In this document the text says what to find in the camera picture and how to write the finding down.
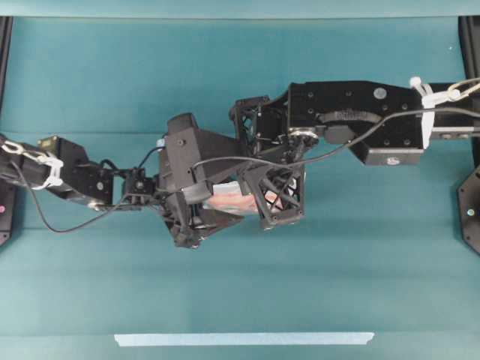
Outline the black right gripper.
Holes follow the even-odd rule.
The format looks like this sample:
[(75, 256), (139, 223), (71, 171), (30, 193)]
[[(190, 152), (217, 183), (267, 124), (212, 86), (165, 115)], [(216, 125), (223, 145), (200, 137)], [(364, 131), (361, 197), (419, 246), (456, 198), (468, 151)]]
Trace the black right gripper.
[[(246, 155), (280, 164), (303, 159), (319, 143), (308, 128), (290, 129), (288, 94), (275, 99), (269, 96), (237, 100), (229, 110)], [(280, 167), (248, 161), (238, 170), (241, 193), (251, 195), (259, 215), (260, 226), (270, 230), (294, 224), (305, 216), (305, 168)]]

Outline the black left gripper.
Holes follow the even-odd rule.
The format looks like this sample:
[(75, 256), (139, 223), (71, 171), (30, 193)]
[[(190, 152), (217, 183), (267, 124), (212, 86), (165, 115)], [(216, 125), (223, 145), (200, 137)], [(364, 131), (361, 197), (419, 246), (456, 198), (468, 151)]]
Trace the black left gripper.
[[(245, 147), (235, 138), (207, 130), (196, 131), (198, 159), (247, 157)], [(159, 173), (155, 176), (158, 214), (162, 217), (173, 244), (178, 248), (198, 248), (203, 240), (227, 227), (240, 223), (244, 217), (217, 209), (206, 208), (204, 201), (212, 195), (212, 187), (191, 181), (191, 169), (182, 167), (174, 173), (177, 158), (170, 158), (162, 148), (159, 154)], [(243, 164), (242, 160), (216, 160), (195, 168), (197, 181), (222, 182)]]

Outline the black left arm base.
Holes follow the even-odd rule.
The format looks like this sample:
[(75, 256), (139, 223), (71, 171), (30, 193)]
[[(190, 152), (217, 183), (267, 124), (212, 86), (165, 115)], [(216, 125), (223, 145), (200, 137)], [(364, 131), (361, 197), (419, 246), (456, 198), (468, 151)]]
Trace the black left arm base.
[(13, 218), (16, 204), (17, 188), (12, 184), (1, 181), (1, 246), (11, 238), (13, 232)]

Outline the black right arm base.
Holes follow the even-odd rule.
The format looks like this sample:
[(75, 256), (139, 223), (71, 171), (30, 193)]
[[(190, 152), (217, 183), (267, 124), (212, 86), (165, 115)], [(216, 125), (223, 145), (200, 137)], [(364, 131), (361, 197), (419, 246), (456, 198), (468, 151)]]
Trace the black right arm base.
[(479, 254), (479, 166), (458, 187), (457, 204), (462, 239)]

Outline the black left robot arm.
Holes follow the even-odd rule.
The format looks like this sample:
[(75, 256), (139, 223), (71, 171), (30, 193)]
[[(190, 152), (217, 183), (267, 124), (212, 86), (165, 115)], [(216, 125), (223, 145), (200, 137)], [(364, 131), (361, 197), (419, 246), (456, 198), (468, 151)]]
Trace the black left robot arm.
[(209, 236), (231, 227), (242, 216), (210, 208), (207, 200), (226, 180), (251, 192), (236, 139), (189, 127), (163, 135), (148, 156), (157, 155), (159, 170), (148, 175), (145, 163), (119, 168), (111, 160), (95, 162), (75, 142), (59, 136), (36, 145), (1, 136), (1, 180), (30, 194), (48, 191), (65, 201), (88, 206), (101, 218), (113, 212), (153, 208), (175, 246), (198, 248)]

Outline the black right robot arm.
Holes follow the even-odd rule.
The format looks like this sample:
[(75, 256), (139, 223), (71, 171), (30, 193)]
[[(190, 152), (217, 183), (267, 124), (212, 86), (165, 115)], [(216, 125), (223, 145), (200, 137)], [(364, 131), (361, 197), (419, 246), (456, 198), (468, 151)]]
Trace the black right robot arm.
[(241, 182), (271, 229), (303, 218), (308, 164), (347, 150), (368, 166), (411, 165), (434, 139), (478, 136), (479, 80), (292, 83), (236, 101), (229, 116), (249, 160)]

